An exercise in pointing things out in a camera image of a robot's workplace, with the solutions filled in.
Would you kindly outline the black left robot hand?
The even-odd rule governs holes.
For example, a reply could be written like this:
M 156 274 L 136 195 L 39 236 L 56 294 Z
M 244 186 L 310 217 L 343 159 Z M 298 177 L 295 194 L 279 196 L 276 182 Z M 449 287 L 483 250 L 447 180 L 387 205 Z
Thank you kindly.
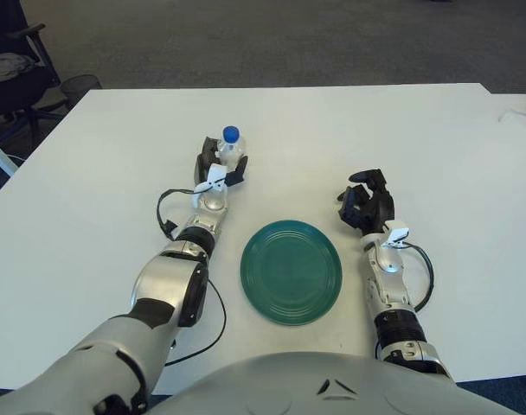
M 227 173 L 224 184 L 228 187 L 244 181 L 248 156 L 245 154 L 245 141 L 240 137 L 235 144 L 228 144 L 223 138 L 206 137 L 201 153 L 197 156 L 194 179 L 196 184 L 206 182 L 213 164 L 225 166 Z

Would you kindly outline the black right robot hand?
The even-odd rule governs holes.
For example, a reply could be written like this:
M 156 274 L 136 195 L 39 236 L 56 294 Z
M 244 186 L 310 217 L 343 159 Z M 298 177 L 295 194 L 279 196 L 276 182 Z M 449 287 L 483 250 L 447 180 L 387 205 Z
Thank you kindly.
M 348 186 L 338 197 L 340 219 L 359 229 L 362 235 L 383 233 L 385 222 L 395 218 L 394 199 L 386 189 L 380 169 L 357 172 L 349 177 L 356 186 Z

